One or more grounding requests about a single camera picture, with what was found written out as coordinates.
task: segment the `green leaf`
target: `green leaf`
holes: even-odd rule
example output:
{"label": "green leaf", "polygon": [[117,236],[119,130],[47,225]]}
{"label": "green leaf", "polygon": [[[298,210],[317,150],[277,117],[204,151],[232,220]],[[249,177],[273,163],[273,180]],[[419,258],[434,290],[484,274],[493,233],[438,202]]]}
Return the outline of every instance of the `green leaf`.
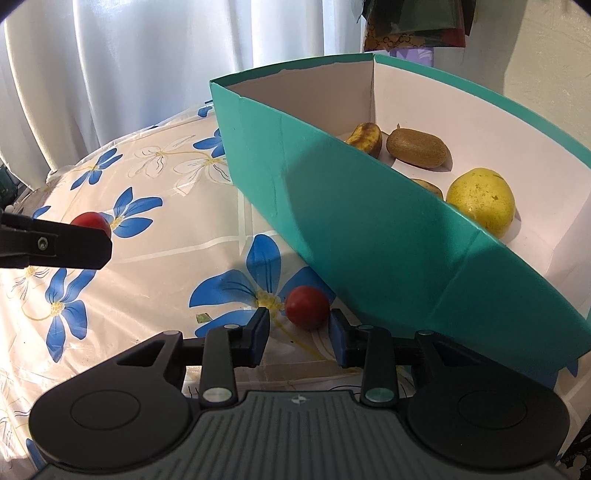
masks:
{"label": "green leaf", "polygon": [[198,313],[197,314],[197,323],[207,323],[211,322],[212,318],[209,316],[208,313]]}

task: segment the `white curtain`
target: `white curtain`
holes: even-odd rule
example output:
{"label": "white curtain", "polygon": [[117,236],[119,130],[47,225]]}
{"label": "white curtain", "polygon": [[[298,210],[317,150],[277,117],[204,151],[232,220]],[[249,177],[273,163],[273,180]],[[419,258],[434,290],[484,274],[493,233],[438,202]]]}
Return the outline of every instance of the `white curtain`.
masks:
{"label": "white curtain", "polygon": [[0,31],[0,158],[28,186],[209,100],[209,80],[360,51],[359,0],[26,0]]}

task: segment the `red tomato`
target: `red tomato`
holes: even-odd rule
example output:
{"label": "red tomato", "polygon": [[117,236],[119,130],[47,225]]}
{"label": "red tomato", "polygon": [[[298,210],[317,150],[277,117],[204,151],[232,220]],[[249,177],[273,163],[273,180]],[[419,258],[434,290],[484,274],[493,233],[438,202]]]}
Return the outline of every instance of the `red tomato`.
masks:
{"label": "red tomato", "polygon": [[330,314],[330,303],[317,288],[294,288],[285,299],[285,315],[291,323],[304,330],[322,327]]}
{"label": "red tomato", "polygon": [[74,218],[70,225],[78,225],[78,226],[85,226],[88,228],[98,228],[99,230],[103,230],[104,233],[107,234],[109,238],[111,238],[111,226],[109,222],[105,220],[105,218],[96,212],[86,212],[78,215]]}

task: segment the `metal rivet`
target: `metal rivet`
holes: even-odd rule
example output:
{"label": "metal rivet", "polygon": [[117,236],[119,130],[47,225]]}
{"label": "metal rivet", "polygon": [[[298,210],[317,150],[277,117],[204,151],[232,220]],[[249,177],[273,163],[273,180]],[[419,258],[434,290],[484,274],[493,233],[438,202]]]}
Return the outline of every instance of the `metal rivet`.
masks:
{"label": "metal rivet", "polygon": [[221,403],[232,398],[232,392],[227,388],[213,387],[203,392],[203,398],[211,403]]}
{"label": "metal rivet", "polygon": [[386,403],[394,398],[394,392],[389,388],[372,388],[365,393],[365,398],[374,403]]}
{"label": "metal rivet", "polygon": [[44,250],[47,250],[47,247],[49,247],[49,242],[47,241],[47,238],[42,236],[39,240],[37,240],[37,246],[39,247],[39,250],[41,250],[42,252]]}

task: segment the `banana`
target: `banana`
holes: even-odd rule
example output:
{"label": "banana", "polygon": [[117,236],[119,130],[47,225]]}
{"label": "banana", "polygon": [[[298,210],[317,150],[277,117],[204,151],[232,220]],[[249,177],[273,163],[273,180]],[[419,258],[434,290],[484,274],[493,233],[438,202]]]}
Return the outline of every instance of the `banana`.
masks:
{"label": "banana", "polygon": [[420,179],[411,179],[413,182],[418,183],[421,187],[425,187],[428,191],[437,195],[441,200],[443,200],[443,192],[436,187],[433,183],[429,183],[425,180]]}
{"label": "banana", "polygon": [[351,136],[345,141],[349,145],[378,158],[382,151],[382,131],[376,124],[368,122],[357,125]]}

